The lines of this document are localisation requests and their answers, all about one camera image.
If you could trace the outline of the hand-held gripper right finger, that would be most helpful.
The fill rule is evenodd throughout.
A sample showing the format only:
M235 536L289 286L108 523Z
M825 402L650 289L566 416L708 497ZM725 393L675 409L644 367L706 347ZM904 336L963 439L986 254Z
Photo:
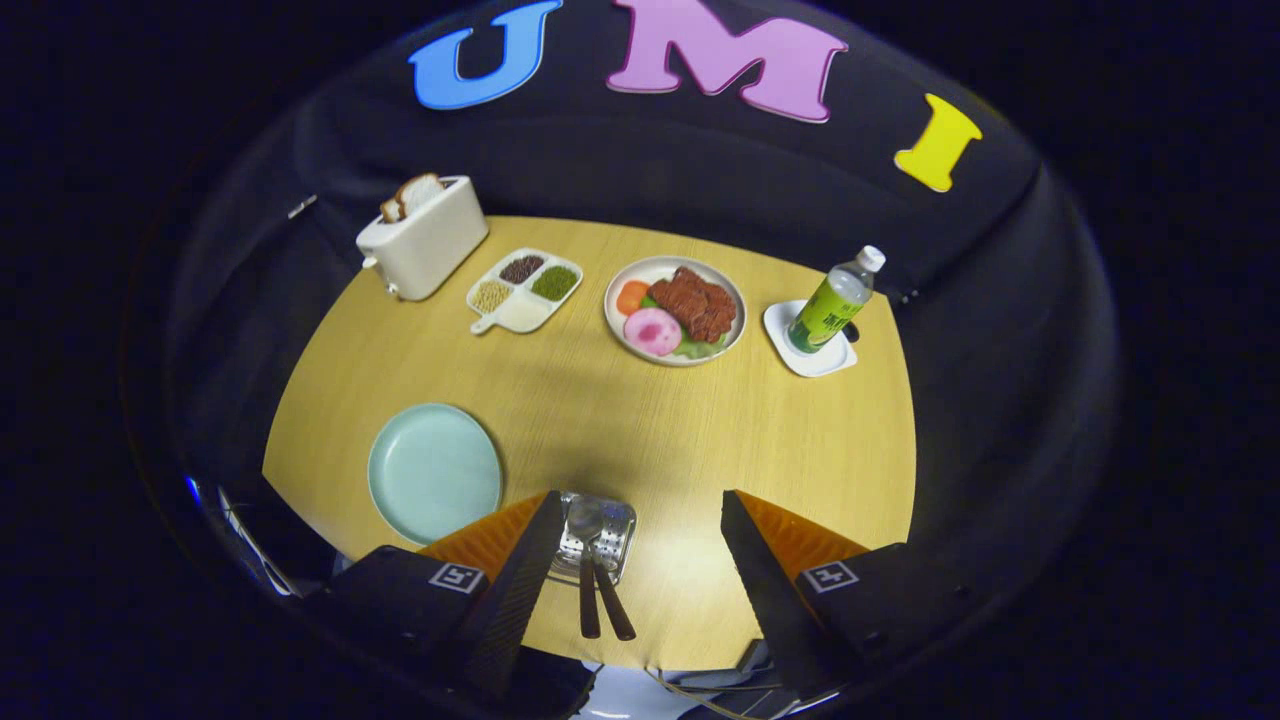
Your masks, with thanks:
M723 493L719 529L781 680L800 700L878 682L986 601L915 544L870 550L740 489Z

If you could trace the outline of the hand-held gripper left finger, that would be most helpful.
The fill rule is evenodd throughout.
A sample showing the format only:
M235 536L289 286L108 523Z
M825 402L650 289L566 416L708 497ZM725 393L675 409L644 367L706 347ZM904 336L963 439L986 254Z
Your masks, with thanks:
M402 691L499 700L559 546L562 503L552 489L419 551L376 547L306 594L300 616Z

